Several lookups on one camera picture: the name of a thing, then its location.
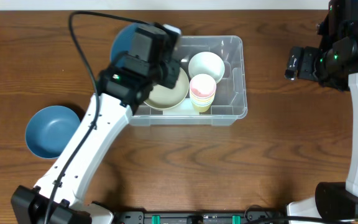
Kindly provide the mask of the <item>yellow cup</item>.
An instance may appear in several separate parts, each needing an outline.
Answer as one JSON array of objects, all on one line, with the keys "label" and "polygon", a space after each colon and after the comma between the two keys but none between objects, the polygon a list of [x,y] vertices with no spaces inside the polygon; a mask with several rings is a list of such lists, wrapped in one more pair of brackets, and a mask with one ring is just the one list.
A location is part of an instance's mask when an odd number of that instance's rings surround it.
[{"label": "yellow cup", "polygon": [[214,96],[215,96],[215,93],[213,93],[212,95],[209,95],[209,96],[197,96],[193,92],[190,91],[190,98],[194,98],[194,99],[201,100],[201,101],[214,99]]},{"label": "yellow cup", "polygon": [[208,111],[211,107],[211,104],[208,105],[197,105],[195,103],[192,103],[193,108],[195,111],[199,112],[199,113],[204,113],[206,111]]}]

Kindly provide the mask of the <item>blue bowl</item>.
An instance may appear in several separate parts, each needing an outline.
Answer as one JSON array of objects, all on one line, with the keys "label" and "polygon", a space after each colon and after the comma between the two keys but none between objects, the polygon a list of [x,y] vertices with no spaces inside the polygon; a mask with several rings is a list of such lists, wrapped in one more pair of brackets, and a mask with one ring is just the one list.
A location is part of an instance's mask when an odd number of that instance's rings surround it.
[{"label": "blue bowl", "polygon": [[25,143],[30,152],[42,159],[56,159],[80,125],[77,114],[65,106],[48,106],[30,119]]},{"label": "blue bowl", "polygon": [[111,47],[111,62],[116,58],[118,53],[122,51],[130,51],[135,30],[139,25],[139,23],[131,23],[118,33]]}]

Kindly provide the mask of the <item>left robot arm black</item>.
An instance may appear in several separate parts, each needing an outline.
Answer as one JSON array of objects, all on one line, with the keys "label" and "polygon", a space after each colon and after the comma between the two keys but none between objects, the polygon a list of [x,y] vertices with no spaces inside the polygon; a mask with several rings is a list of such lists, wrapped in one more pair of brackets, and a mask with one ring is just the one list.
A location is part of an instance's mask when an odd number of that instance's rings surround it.
[{"label": "left robot arm black", "polygon": [[180,61],[117,54],[99,74],[87,114],[60,157],[32,189],[18,186],[11,204],[18,223],[112,223],[107,208],[84,204],[89,184],[118,134],[154,85],[173,88]]}]

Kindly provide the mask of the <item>light blue cup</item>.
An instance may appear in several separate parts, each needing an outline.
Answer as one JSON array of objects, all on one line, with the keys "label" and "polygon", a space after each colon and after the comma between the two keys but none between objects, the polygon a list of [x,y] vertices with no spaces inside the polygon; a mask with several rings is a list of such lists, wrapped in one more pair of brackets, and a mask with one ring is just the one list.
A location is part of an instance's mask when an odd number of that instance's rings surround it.
[{"label": "light blue cup", "polygon": [[196,106],[205,107],[205,106],[211,105],[212,102],[213,102],[213,100],[203,100],[203,101],[200,101],[200,100],[191,98],[191,102],[192,102],[194,105],[196,105]]}]

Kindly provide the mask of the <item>pink cup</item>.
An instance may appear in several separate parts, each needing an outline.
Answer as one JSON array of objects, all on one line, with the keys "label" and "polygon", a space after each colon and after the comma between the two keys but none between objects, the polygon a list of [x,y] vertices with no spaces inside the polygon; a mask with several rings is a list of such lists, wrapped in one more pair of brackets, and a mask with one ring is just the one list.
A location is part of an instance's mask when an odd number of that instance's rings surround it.
[{"label": "pink cup", "polygon": [[216,92],[216,82],[210,75],[196,75],[190,81],[190,91],[198,97],[209,97]]}]

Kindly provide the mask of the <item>white small bowl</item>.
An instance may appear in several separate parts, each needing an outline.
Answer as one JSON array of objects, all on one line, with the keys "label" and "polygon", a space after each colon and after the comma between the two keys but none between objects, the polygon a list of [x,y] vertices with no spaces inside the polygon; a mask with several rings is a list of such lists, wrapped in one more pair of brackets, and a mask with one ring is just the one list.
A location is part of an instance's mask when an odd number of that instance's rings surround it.
[{"label": "white small bowl", "polygon": [[224,61],[212,52],[200,52],[194,55],[188,65],[190,78],[199,74],[207,74],[219,83],[225,72]]}]

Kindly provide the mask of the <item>cream white cup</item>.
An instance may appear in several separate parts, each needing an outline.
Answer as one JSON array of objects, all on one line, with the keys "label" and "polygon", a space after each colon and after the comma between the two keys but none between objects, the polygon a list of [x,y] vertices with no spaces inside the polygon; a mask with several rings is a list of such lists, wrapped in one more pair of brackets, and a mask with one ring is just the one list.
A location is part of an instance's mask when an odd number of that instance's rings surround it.
[{"label": "cream white cup", "polygon": [[191,101],[193,103],[199,104],[199,105],[208,105],[214,101],[214,97],[209,98],[194,98],[193,96],[190,97]]}]

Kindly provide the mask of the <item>cream bowl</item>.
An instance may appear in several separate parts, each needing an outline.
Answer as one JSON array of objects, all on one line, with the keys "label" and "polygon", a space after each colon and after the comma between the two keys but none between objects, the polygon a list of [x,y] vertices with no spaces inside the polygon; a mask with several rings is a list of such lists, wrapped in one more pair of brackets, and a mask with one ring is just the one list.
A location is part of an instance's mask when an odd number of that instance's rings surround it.
[{"label": "cream bowl", "polygon": [[146,105],[155,110],[169,110],[178,106],[187,96],[190,81],[184,69],[180,73],[175,87],[169,89],[162,85],[155,85],[150,92],[149,98],[144,101]]}]

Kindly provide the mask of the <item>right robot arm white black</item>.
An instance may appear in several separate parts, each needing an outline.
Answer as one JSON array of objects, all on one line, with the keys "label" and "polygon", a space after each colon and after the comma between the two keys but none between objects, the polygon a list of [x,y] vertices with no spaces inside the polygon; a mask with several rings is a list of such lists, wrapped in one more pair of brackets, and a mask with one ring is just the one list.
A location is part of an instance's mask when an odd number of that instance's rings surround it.
[{"label": "right robot arm white black", "polygon": [[312,197],[287,205],[291,223],[358,220],[358,34],[329,41],[323,49],[293,47],[285,71],[287,79],[318,82],[349,91],[352,99],[352,156],[344,182],[321,182]]}]

